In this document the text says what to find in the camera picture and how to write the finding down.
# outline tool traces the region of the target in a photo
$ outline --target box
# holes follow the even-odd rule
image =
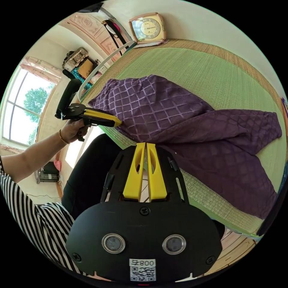
[[[106,71],[107,71],[107,68],[104,65],[99,69],[99,72],[101,74],[104,74]]]
[[[79,67],[78,73],[83,77],[87,78],[93,70],[93,63],[86,59],[85,62]]]

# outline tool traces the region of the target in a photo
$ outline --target clock face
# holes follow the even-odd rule
[[[153,40],[161,32],[159,22],[153,18],[142,18],[132,22],[133,30],[139,41]]]

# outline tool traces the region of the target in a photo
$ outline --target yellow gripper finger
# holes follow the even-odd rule
[[[155,144],[147,143],[148,159],[148,189],[150,202],[165,199],[167,190],[165,187]]]
[[[142,192],[143,164],[146,143],[137,143],[131,168],[123,191],[125,199],[140,201]]]
[[[90,109],[86,109],[86,111],[84,112],[84,115],[114,121],[115,123],[114,127],[117,127],[122,124],[122,122],[114,115],[109,115],[106,113],[102,113],[102,112],[98,112],[98,111],[94,111]]]

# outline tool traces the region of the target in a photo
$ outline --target black and white striped shirt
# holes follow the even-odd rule
[[[75,266],[66,251],[66,240],[74,220],[61,203],[35,205],[5,173],[1,156],[0,188],[13,218],[31,243],[50,260],[86,275]]]

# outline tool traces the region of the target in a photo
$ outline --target window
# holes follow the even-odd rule
[[[25,146],[35,142],[41,114],[54,86],[20,69],[8,92],[3,138]]]

